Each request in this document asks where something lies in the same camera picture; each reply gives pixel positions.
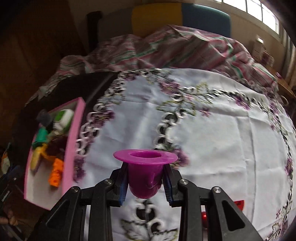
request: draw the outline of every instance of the pink storage tray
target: pink storage tray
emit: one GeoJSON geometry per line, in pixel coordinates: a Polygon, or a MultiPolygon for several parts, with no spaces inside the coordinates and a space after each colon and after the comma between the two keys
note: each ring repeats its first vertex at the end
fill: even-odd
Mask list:
{"type": "Polygon", "coordinates": [[[73,185],[74,157],[76,154],[75,143],[80,130],[80,122],[84,108],[85,102],[81,97],[79,97],[49,112],[50,114],[55,114],[62,109],[74,110],[74,117],[68,133],[62,183],[58,188],[54,188],[49,185],[48,179],[52,170],[52,164],[48,161],[44,160],[41,162],[36,174],[30,170],[30,161],[33,154],[33,150],[31,148],[25,172],[24,198],[27,201],[44,209],[50,210],[73,185]]]}

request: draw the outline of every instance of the blue cushion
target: blue cushion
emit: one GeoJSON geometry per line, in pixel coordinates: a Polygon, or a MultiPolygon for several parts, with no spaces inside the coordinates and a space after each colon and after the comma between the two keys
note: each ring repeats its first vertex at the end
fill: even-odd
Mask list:
{"type": "Polygon", "coordinates": [[[231,37],[230,16],[220,10],[182,3],[183,26],[231,37]]]}

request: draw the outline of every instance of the wall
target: wall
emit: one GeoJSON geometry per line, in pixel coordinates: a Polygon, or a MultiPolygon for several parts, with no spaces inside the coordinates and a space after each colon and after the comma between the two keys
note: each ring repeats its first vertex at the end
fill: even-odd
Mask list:
{"type": "Polygon", "coordinates": [[[140,5],[142,0],[68,0],[74,23],[86,51],[88,51],[86,15],[101,11],[103,15],[140,5]]]}
{"type": "MultiPolygon", "coordinates": [[[[92,11],[102,11],[103,14],[128,8],[143,3],[170,2],[170,0],[68,0],[75,25],[85,48],[88,49],[86,14],[92,11]]],[[[285,48],[280,43],[280,38],[265,24],[253,16],[240,11],[227,4],[219,4],[209,0],[177,0],[178,2],[191,2],[201,5],[210,5],[228,13],[232,19],[232,37],[241,42],[249,52],[252,52],[253,41],[259,35],[265,43],[267,52],[275,59],[274,69],[280,71],[285,57],[285,48]]]]}

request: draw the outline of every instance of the pink cup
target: pink cup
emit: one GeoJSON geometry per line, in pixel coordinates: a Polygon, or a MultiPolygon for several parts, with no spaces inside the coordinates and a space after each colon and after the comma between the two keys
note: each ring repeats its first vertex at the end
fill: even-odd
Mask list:
{"type": "Polygon", "coordinates": [[[114,157],[128,163],[128,184],[133,195],[147,199],[161,187],[163,165],[178,159],[174,153],[158,150],[129,149],[115,152],[114,157]]]}

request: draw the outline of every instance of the white tablecloth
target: white tablecloth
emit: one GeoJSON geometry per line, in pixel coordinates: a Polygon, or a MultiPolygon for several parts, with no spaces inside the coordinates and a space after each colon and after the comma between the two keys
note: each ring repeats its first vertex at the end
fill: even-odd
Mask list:
{"type": "MultiPolygon", "coordinates": [[[[288,195],[296,138],[283,108],[218,73],[151,72],[122,72],[98,100],[78,140],[85,176],[73,185],[87,188],[108,178],[122,164],[115,151],[172,151],[183,178],[204,188],[220,186],[234,201],[244,200],[243,213],[261,237],[280,238],[295,217],[294,195],[288,195]]],[[[166,202],[163,189],[149,200],[128,190],[123,207],[112,209],[113,238],[177,239],[180,212],[166,202]]]]}

